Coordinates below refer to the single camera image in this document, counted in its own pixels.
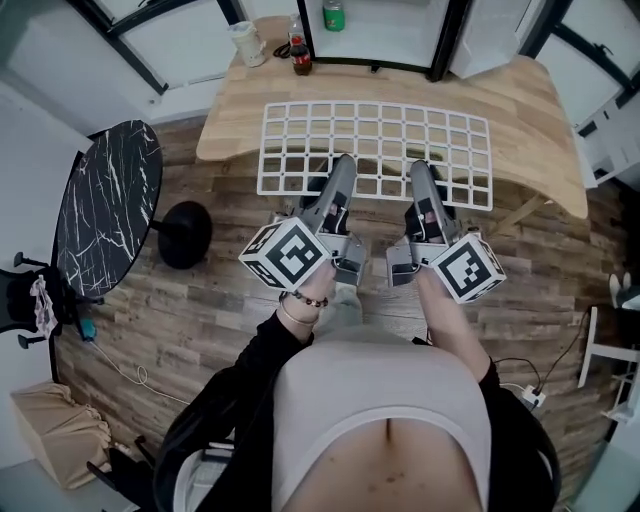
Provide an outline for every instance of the wood plank floor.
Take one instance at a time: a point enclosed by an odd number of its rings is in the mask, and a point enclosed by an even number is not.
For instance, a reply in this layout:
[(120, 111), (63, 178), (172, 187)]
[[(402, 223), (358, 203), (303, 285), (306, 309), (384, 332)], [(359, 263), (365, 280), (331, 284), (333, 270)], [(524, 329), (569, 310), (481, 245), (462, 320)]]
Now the wood plank floor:
[[(185, 401), (215, 371), (232, 364), (256, 325), (273, 312), (277, 294), (252, 278), (237, 255), (271, 211), (292, 204), (255, 194), (255, 154), (224, 164), (197, 163), (195, 147), (203, 123), (204, 118), (195, 118), (157, 127), (165, 169), (156, 218), (186, 199), (202, 203), (214, 222), (206, 260), (188, 271), (170, 269), (160, 261), (157, 237), (151, 233), (128, 276), (106, 296), (105, 305), (91, 311), (98, 328), (96, 343), (123, 372), (135, 378), (137, 365), (143, 365), (150, 386)], [(459, 215), (487, 232), (531, 195), (522, 187), (497, 182), (493, 212), (459, 210)], [(356, 200), (350, 229), (362, 237), (369, 254), (360, 289), (366, 323), (410, 339), (425, 334), (416, 290), (412, 285), (387, 288), (384, 260), (386, 247), (403, 232), (406, 207)], [(466, 311), (495, 359), (528, 358), (544, 376), (576, 336), (587, 307), (609, 302), (607, 276), (621, 271), (625, 241), (625, 233), (609, 223), (621, 210), (615, 187), (606, 184), (589, 192), (589, 210), (588, 221), (577, 221), (557, 206), (546, 205), (508, 233), (490, 239), (508, 280)], [(584, 389), (576, 389), (586, 324), (579, 343), (549, 377), (547, 401), (536, 412), (560, 456), (562, 499), (584, 476), (609, 426), (600, 411), (613, 403), (614, 386), (606, 365), (596, 367)], [(616, 338), (606, 313), (600, 335)], [(72, 329), (58, 340), (56, 351), (61, 380), (76, 400), (104, 415), (117, 440), (131, 443), (144, 434), (158, 446), (184, 407), (124, 379)], [(505, 361), (500, 373), (503, 382), (536, 384), (526, 363)]]

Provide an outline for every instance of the black marble table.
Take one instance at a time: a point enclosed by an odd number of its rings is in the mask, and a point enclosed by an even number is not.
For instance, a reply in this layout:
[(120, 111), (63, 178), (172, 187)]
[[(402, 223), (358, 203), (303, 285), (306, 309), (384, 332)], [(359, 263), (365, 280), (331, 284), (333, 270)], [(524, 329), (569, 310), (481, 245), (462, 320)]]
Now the black marble table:
[(127, 121), (98, 138), (74, 170), (58, 219), (58, 268), (81, 296), (99, 298), (127, 274), (158, 202), (162, 151), (153, 129)]

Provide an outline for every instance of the white grid rack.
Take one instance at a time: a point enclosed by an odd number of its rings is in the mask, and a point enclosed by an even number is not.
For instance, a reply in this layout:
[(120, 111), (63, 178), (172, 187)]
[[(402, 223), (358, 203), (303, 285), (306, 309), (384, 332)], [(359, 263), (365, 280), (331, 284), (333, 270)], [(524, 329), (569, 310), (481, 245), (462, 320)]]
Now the white grid rack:
[(486, 119), (416, 105), (359, 101), (270, 103), (265, 106), (258, 194), (319, 195), (308, 189), (335, 158), (352, 155), (354, 197), (411, 201), (409, 169), (418, 159), (436, 167), (445, 205), (493, 208)]

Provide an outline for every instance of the white cup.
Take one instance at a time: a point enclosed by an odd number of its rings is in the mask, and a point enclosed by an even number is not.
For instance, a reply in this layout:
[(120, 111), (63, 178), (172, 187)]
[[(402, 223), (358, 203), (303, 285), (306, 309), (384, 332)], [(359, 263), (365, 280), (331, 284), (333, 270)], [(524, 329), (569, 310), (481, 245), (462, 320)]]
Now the white cup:
[(253, 23), (241, 21), (231, 25), (229, 33), (246, 66), (255, 68), (265, 61), (264, 47), (266, 43), (260, 41), (260, 36)]

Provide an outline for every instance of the wooden tabletop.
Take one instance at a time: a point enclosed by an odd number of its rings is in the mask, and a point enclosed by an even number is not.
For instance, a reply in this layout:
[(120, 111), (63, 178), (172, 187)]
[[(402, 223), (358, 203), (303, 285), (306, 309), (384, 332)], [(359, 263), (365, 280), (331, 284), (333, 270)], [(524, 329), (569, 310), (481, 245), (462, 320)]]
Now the wooden tabletop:
[(455, 110), (489, 120), (493, 176), (524, 185), (569, 214), (587, 217), (587, 198), (571, 126), (544, 66), (516, 56), (500, 68), (468, 80), (429, 82), (423, 75), (367, 66), (314, 63), (310, 76), (294, 74), (288, 59), (272, 51), (286, 42), (288, 17), (261, 18), (267, 61), (247, 68), (238, 55), (198, 142), (201, 160), (257, 151), (267, 103), (308, 100), (365, 100), (409, 103)]

